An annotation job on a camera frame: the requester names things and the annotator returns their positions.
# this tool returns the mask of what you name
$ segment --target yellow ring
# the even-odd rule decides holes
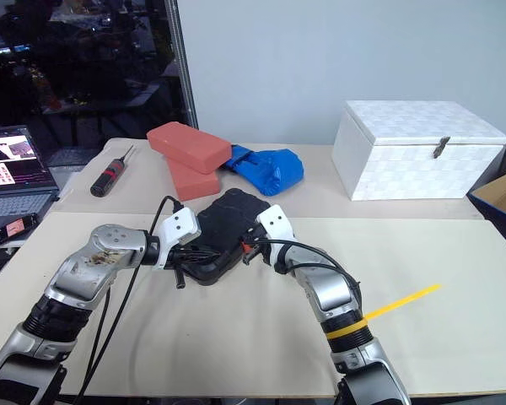
[[[367,325],[368,325],[368,320],[363,318],[361,321],[353,323],[352,325],[349,325],[348,327],[342,327],[341,329],[337,329],[336,331],[328,332],[326,334],[326,338],[327,339],[339,338],[341,336],[348,335],[349,333],[356,332],[358,329],[362,329],[363,327],[366,327]]]

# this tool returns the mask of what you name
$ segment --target white wall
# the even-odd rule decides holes
[[[506,133],[506,0],[179,0],[199,127],[332,143],[342,102],[454,100]]]

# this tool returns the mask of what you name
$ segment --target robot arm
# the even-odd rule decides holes
[[[66,376],[61,366],[106,291],[122,269],[162,269],[170,249],[200,235],[195,214],[183,208],[151,236],[145,230],[101,225],[58,268],[44,294],[0,350],[0,399],[54,403]]]
[[[345,375],[339,383],[338,400],[356,405],[411,405],[379,340],[373,337],[363,318],[358,283],[342,268],[338,272],[326,255],[293,246],[296,239],[292,226],[278,205],[259,214],[257,222],[259,227],[250,229],[245,237],[245,243],[254,248],[244,262],[247,264],[253,256],[262,253],[267,264],[274,266],[278,273],[292,272],[304,288],[330,345],[334,365]],[[262,243],[266,237],[268,244]]]

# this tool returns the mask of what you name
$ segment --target laptop keyboard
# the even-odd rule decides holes
[[[32,194],[29,196],[0,198],[0,217],[38,213],[50,196],[50,194]]]

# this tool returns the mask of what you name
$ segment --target yellow stick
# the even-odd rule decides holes
[[[382,308],[379,308],[378,310],[374,310],[373,312],[369,312],[364,318],[368,321],[370,319],[373,319],[377,316],[384,315],[388,311],[392,311],[395,308],[399,308],[400,306],[403,306],[405,304],[408,304],[409,302],[412,302],[414,300],[417,300],[418,298],[422,298],[424,295],[427,295],[429,293],[432,293],[436,289],[439,289],[441,287],[440,284],[433,284],[431,287],[427,287],[426,289],[422,289],[418,291],[417,293],[410,294],[409,296],[405,298],[401,298],[400,300],[397,300],[395,302],[392,302],[391,304],[388,304],[387,306],[383,306]]]

